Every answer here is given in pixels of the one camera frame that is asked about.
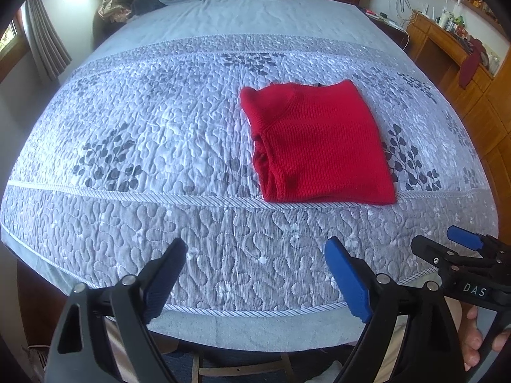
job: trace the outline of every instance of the folded red sweater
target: folded red sweater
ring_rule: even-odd
[[[243,88],[267,202],[395,203],[377,125],[350,80]]]

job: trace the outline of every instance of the blue gripper pad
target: blue gripper pad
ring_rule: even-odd
[[[176,238],[169,245],[162,258],[147,263],[157,261],[156,263],[161,263],[161,265],[152,278],[149,288],[144,293],[146,309],[143,317],[146,324],[149,324],[152,318],[159,317],[162,313],[170,291],[179,278],[183,266],[185,266],[187,251],[188,246],[185,242]]]
[[[447,229],[447,238],[473,251],[482,249],[482,240],[479,235],[458,226],[451,226]]]
[[[338,238],[328,239],[324,246],[324,258],[348,304],[349,311],[367,324],[372,316],[369,290],[352,267],[351,256]]]

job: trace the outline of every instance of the quilted bedspread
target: quilted bedspread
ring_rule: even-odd
[[[398,202],[264,202],[240,89],[343,79],[374,114]],[[411,62],[283,34],[175,39],[85,63],[37,122],[1,213],[6,234],[92,287],[181,237],[187,264],[167,309],[221,316],[345,306],[324,262],[331,236],[407,283],[434,270],[412,255],[414,236],[446,243],[453,224],[496,234],[496,221],[462,123]]]

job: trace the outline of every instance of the curtain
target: curtain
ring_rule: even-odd
[[[42,0],[26,0],[21,14],[41,80],[44,83],[57,80],[71,63],[71,57],[55,32]]]

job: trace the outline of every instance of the red sweater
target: red sweater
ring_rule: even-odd
[[[243,88],[267,202],[395,203],[372,114],[350,80]]]

